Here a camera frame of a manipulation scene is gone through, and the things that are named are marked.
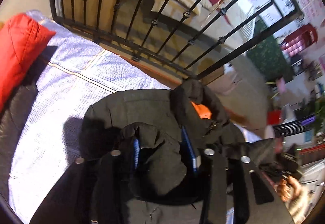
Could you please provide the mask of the right hand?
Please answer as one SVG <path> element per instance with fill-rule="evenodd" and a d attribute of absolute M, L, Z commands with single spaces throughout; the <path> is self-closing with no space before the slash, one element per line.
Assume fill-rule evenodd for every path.
<path fill-rule="evenodd" d="M 283 202 L 288 202 L 296 199 L 300 195 L 302 187 L 296 178 L 288 176 L 280 180 L 276 185 L 275 191 Z"/>

